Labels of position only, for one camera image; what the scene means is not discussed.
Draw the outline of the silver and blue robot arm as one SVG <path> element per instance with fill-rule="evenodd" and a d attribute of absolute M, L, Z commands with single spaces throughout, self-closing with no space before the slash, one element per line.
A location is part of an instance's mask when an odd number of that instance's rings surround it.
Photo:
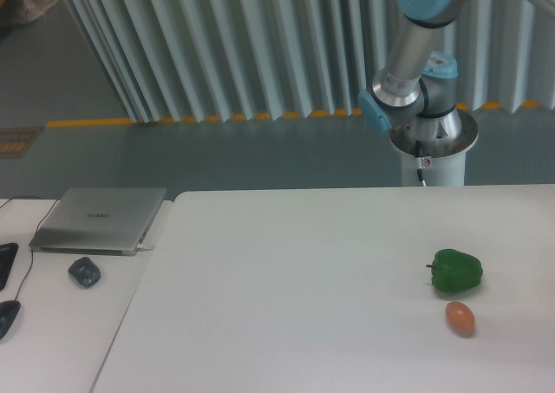
<path fill-rule="evenodd" d="M 416 116 L 441 118 L 455 108 L 453 98 L 430 95 L 423 78 L 440 29 L 453 22 L 468 0 L 396 0 L 403 14 L 397 37 L 383 69 L 358 95 L 366 122 L 388 131 Z M 554 0 L 527 0 L 554 14 Z"/>

